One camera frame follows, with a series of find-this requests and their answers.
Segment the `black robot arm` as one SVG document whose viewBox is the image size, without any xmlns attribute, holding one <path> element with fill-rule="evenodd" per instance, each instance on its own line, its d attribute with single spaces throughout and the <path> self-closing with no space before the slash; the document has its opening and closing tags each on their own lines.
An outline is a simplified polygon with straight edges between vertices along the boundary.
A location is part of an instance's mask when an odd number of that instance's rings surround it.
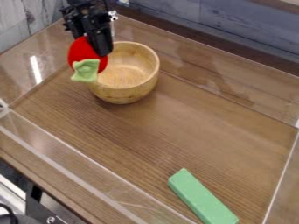
<svg viewBox="0 0 299 224">
<path fill-rule="evenodd" d="M 108 0 L 66 0 L 66 3 L 60 8 L 65 30 L 74 39 L 88 39 L 98 56 L 108 56 L 113 51 L 112 23 L 117 20 Z"/>
</svg>

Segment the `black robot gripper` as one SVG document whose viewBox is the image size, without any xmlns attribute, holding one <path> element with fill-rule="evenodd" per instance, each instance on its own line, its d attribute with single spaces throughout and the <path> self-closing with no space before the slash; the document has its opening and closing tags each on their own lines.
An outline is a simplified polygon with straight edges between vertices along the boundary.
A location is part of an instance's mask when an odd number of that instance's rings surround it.
<svg viewBox="0 0 299 224">
<path fill-rule="evenodd" d="M 109 1 L 68 1 L 58 9 L 64 20 L 64 29 L 74 39 L 86 33 L 88 42 L 100 57 L 113 50 L 109 22 L 117 20 L 117 12 Z"/>
</svg>

